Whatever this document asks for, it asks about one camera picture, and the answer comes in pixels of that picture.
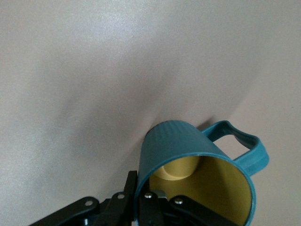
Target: blue handle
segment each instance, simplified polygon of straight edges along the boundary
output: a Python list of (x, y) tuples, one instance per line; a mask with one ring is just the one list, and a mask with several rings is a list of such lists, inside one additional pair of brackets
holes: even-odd
[(264, 169), (269, 163), (269, 156), (260, 139), (238, 130), (228, 121), (219, 121), (203, 130), (202, 133), (212, 142), (223, 136), (233, 135), (239, 143), (250, 149), (234, 160), (249, 176)]

